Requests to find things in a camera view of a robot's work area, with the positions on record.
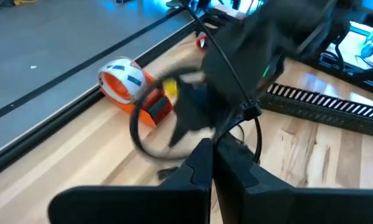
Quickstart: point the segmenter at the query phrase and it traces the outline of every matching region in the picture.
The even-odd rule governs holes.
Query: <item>small black object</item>
[[[243,117],[246,121],[251,121],[262,114],[261,108],[256,101],[250,101],[249,105],[243,104]]]
[[[168,168],[168,169],[162,169],[162,170],[159,170],[157,172],[157,178],[159,180],[165,180],[167,179],[168,177],[171,176],[171,174],[173,174],[175,171],[178,170],[178,167],[171,167],[171,168]]]
[[[169,103],[170,102],[166,96],[161,96],[146,111],[149,113],[150,117],[152,117],[153,121],[157,121],[157,116],[162,115],[160,112],[162,112],[163,108],[165,108]]]

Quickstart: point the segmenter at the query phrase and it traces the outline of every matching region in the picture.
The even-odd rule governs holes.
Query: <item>gray floor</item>
[[[3,9],[0,108],[165,15],[162,1],[153,0],[54,0]]]
[[[166,14],[164,1],[113,2],[40,1],[0,11],[0,107]],[[174,17],[1,118],[0,147],[96,84],[97,70],[107,61],[135,58],[190,20],[185,13]]]

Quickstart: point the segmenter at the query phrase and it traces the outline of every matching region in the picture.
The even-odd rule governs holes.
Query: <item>wooden floor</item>
[[[202,53],[194,36],[146,67],[157,76],[170,66],[199,63]],[[279,83],[373,105],[373,94],[302,65],[287,61]],[[373,137],[264,111],[262,167],[297,187],[373,188]],[[78,185],[158,185],[162,164],[141,157],[128,131],[129,116],[102,99],[33,151],[0,174],[0,224],[48,223],[51,198]],[[175,117],[168,116],[155,130],[141,125],[144,142],[164,149]],[[253,123],[242,124],[246,143],[254,150]],[[191,150],[205,130],[183,139],[175,151]],[[216,194],[212,223],[221,223]]]

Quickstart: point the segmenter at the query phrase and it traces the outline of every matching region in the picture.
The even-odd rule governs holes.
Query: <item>red object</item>
[[[203,40],[203,39],[204,39],[205,41],[207,41],[206,38],[207,38],[207,35],[203,35],[203,36],[198,37],[198,38],[196,39],[196,45],[197,45],[197,48],[200,49],[201,51],[203,51],[203,53],[205,53],[205,50],[204,50],[203,47],[201,47],[201,45],[200,45],[200,40]]]

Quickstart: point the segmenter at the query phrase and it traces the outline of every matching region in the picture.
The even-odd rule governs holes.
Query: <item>yellow object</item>
[[[169,95],[170,97],[178,96],[178,88],[176,86],[176,81],[175,80],[173,80],[173,79],[166,80],[163,83],[163,88],[164,88],[164,91],[166,92],[166,94]]]
[[[13,0],[15,6],[20,6],[21,4],[36,3],[37,0]]]

